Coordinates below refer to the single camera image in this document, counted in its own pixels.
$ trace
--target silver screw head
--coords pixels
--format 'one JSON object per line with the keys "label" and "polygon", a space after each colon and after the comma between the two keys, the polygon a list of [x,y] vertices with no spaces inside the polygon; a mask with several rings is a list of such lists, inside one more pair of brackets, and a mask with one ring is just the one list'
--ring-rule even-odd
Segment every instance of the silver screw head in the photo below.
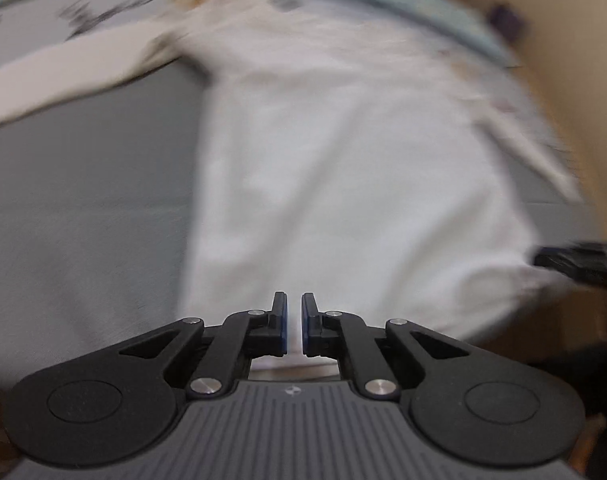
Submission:
{"label": "silver screw head", "polygon": [[212,377],[200,377],[190,383],[190,389],[198,394],[216,394],[222,389],[222,384]]}
{"label": "silver screw head", "polygon": [[365,390],[376,396],[390,395],[397,389],[397,385],[387,379],[373,379],[365,384]]}

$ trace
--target purple object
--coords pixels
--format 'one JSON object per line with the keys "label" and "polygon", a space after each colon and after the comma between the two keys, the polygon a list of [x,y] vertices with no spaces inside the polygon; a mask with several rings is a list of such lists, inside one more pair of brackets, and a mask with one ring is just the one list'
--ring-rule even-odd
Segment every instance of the purple object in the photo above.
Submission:
{"label": "purple object", "polygon": [[523,36],[526,22],[508,4],[497,4],[487,16],[488,23],[508,42],[515,43]]}

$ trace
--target black object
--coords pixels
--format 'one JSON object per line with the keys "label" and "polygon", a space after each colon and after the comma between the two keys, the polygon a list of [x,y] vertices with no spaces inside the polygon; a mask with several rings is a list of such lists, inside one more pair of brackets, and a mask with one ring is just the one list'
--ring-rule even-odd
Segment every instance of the black object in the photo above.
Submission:
{"label": "black object", "polygon": [[463,460],[544,463],[570,450],[583,427],[578,396],[544,372],[406,320],[376,329],[354,314],[319,314],[312,294],[304,295],[302,309],[308,357],[337,359],[342,377],[366,397],[377,397],[368,381],[391,381],[394,391],[380,398],[400,398],[426,437]]}
{"label": "black object", "polygon": [[607,243],[582,242],[566,248],[544,247],[535,254],[533,264],[557,270],[575,282],[607,290]]}
{"label": "black object", "polygon": [[[354,314],[319,313],[312,294],[302,298],[305,354],[336,359],[342,381],[245,381],[251,359],[284,354],[286,317],[278,292],[270,312],[239,312],[208,328],[180,320],[25,378],[8,397],[4,422],[30,460],[11,477],[69,478],[94,468],[97,478],[125,478],[161,468],[169,454],[184,471],[197,468],[191,478],[226,478],[229,468],[235,478],[256,478],[255,466],[244,465],[256,453],[291,472],[274,478],[346,473],[331,460],[348,469],[349,460],[366,461],[371,478],[375,470],[405,478],[418,467],[404,462],[413,453],[445,471],[433,478],[484,470],[497,478],[515,468],[526,472],[510,478],[531,478],[530,468],[565,468],[551,461],[570,450],[584,420],[567,384],[407,320],[373,328]],[[262,438],[274,438],[276,455],[244,449]],[[186,439],[194,452],[183,450]],[[306,457],[315,446],[335,458],[313,472]],[[167,467],[164,478],[183,478]]]}
{"label": "black object", "polygon": [[269,313],[233,314],[221,326],[187,318],[103,350],[41,370],[8,395],[4,426],[35,459],[88,467],[123,460],[160,439],[189,398],[190,371],[227,393],[251,359],[285,353],[286,295]]}
{"label": "black object", "polygon": [[[607,290],[607,243],[584,242],[567,248],[542,248],[535,265],[555,269],[576,282]],[[572,384],[590,415],[607,419],[607,343],[558,356],[537,365]],[[597,440],[587,464],[591,480],[607,480],[607,429]]]}

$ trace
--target ribbed gray surface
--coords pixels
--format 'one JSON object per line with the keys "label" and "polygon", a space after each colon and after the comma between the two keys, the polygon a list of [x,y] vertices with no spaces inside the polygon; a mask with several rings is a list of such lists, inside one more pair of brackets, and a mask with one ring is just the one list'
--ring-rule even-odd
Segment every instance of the ribbed gray surface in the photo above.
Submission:
{"label": "ribbed gray surface", "polygon": [[457,462],[410,429],[396,404],[365,400],[347,383],[245,381],[221,400],[193,403],[161,444],[96,470],[22,461],[8,480],[479,480],[576,479],[555,462],[491,471]]}
{"label": "ribbed gray surface", "polygon": [[204,86],[175,62],[0,127],[0,386],[178,318]]}

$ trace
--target white cloth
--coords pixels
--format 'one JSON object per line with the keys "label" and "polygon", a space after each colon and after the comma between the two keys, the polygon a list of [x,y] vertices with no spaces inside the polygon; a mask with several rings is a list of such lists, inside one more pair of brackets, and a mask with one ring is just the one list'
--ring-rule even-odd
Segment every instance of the white cloth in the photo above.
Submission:
{"label": "white cloth", "polygon": [[210,0],[2,67],[0,122],[179,55],[198,60],[213,83],[181,315],[215,324],[286,291],[291,354],[267,367],[310,364],[298,311],[308,291],[372,325],[405,317],[469,336],[552,279],[527,264],[536,235],[474,124],[489,120],[567,196],[576,190],[416,34]]}

